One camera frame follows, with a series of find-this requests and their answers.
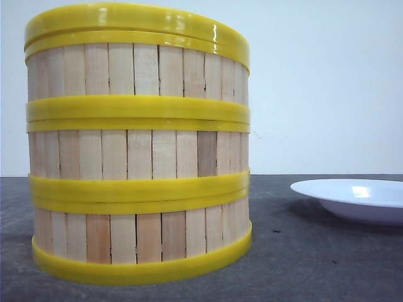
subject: white saucer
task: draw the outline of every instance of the white saucer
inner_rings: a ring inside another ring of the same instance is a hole
[[[403,226],[403,182],[370,179],[315,179],[291,185],[320,199],[338,217],[375,225]]]

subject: yellow band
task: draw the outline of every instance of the yellow band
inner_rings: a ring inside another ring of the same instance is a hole
[[[43,271],[62,279],[102,285],[140,285],[194,277],[225,267],[250,248],[252,225],[238,241],[189,258],[145,264],[95,264],[69,260],[46,253],[32,238],[33,259]]]
[[[173,96],[63,96],[26,105],[27,130],[156,129],[249,131],[249,108]]]
[[[169,118],[76,118],[70,120],[32,121],[27,132],[52,130],[184,130],[229,131],[249,133],[250,126],[231,121],[203,121]]]
[[[42,38],[25,50],[26,62],[31,55],[42,50],[85,43],[136,43],[181,47],[201,52],[213,53],[241,63],[249,70],[249,50],[226,47],[209,41],[169,33],[149,33],[143,31],[103,30],[61,33]]]
[[[249,46],[242,35],[215,20],[177,9],[132,3],[77,4],[39,14],[25,30],[27,60],[48,48],[113,42],[200,50],[249,68]]]
[[[184,211],[229,203],[248,194],[249,171],[179,179],[89,181],[30,175],[32,203],[84,214]]]

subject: steamer basket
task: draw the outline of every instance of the steamer basket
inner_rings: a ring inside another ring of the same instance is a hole
[[[251,244],[249,49],[175,9],[93,3],[26,27],[33,257],[51,275],[147,284]]]

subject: white wall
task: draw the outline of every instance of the white wall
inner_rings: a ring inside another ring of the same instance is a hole
[[[26,23],[71,0],[1,1],[2,176],[25,176]],[[403,173],[403,1],[142,1],[251,46],[252,173]]]

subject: gray table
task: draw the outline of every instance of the gray table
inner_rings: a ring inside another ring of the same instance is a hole
[[[289,190],[295,181],[336,177],[343,176],[252,176],[253,245],[243,258],[184,281],[126,287],[40,272],[31,259],[27,180],[2,178],[1,301],[403,301],[403,228],[344,221]]]

